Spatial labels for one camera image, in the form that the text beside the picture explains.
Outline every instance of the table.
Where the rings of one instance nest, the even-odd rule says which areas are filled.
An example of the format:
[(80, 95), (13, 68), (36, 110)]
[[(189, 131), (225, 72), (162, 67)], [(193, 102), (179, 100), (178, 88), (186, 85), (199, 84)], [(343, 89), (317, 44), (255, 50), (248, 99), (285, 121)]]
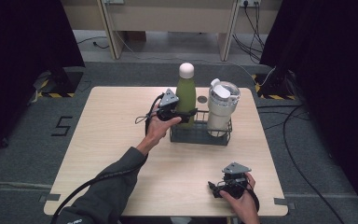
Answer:
[(218, 33), (220, 58), (226, 61), (240, 7), (239, 0), (126, 0), (123, 5), (105, 2), (98, 0), (115, 59), (120, 58), (123, 49), (121, 31), (167, 31)]
[[(46, 214), (52, 215), (74, 189), (117, 161), (130, 146), (137, 146), (145, 136), (145, 124), (135, 124), (135, 119), (146, 114), (166, 90), (96, 87), (91, 91), (51, 189), (51, 194), (61, 197), (46, 202)], [(240, 90), (228, 145), (172, 143), (167, 133), (150, 152), (123, 216), (232, 217), (229, 204), (213, 197), (208, 181), (222, 180), (221, 170), (233, 161), (253, 169), (260, 216), (287, 214), (287, 206), (274, 203), (274, 198), (284, 196), (252, 93)], [(197, 88), (198, 96), (207, 92)], [(197, 107), (206, 110), (207, 104), (197, 103)]]

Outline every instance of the water bottle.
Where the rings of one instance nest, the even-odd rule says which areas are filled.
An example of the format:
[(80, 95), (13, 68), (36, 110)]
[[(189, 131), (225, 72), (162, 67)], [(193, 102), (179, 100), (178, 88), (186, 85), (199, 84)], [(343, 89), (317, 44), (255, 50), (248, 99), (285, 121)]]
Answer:
[[(196, 108), (196, 84), (194, 83), (194, 66), (191, 63), (182, 63), (179, 67), (179, 82), (176, 88), (176, 96), (179, 103), (176, 106), (177, 112), (189, 112)], [(179, 124), (182, 128), (191, 128), (194, 124), (194, 116), (188, 123)]]

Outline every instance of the dark gray sleeve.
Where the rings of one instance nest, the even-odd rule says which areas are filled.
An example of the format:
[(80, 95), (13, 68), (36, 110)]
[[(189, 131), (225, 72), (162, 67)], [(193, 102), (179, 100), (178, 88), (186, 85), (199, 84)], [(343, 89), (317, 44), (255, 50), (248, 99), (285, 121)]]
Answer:
[[(129, 170), (144, 160), (145, 156), (138, 149), (130, 147), (119, 161), (109, 165), (98, 175)], [(138, 173), (139, 170), (136, 170), (91, 185), (89, 190), (77, 198), (72, 206), (62, 209), (57, 223), (116, 224), (135, 187)]]

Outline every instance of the metal wire basket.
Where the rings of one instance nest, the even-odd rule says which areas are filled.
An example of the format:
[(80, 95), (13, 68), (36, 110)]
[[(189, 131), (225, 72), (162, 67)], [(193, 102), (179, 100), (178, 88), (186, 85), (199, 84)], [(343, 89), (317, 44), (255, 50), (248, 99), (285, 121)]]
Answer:
[(199, 110), (194, 116), (194, 125), (191, 128), (184, 128), (180, 125), (172, 126), (170, 129), (171, 142), (226, 146), (232, 132), (231, 120), (228, 122), (226, 130), (208, 129), (208, 113), (209, 111)]

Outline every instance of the wall outlet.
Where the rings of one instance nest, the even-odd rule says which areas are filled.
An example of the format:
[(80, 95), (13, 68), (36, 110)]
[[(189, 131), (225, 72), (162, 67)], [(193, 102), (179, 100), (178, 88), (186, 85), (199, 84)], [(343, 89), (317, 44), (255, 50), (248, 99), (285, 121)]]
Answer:
[[(261, 0), (247, 0), (247, 1), (248, 1), (248, 7), (255, 7), (256, 2), (258, 3), (259, 6), (261, 4)], [(245, 0), (241, 0), (240, 7), (243, 7), (243, 2), (245, 2)]]

